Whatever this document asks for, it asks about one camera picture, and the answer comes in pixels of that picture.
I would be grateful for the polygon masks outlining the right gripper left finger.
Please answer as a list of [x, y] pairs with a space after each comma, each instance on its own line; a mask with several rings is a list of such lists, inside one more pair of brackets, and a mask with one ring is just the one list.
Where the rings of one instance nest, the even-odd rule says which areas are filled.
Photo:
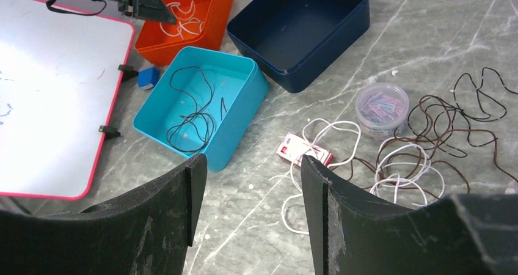
[[205, 192], [207, 159], [79, 213], [1, 211], [2, 274], [181, 274]]

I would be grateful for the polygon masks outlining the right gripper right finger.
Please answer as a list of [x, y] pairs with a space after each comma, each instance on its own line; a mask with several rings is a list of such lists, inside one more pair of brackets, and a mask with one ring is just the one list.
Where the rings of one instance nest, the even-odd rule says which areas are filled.
[[515, 194], [453, 194], [412, 210], [307, 155], [301, 179], [316, 274], [517, 273]]

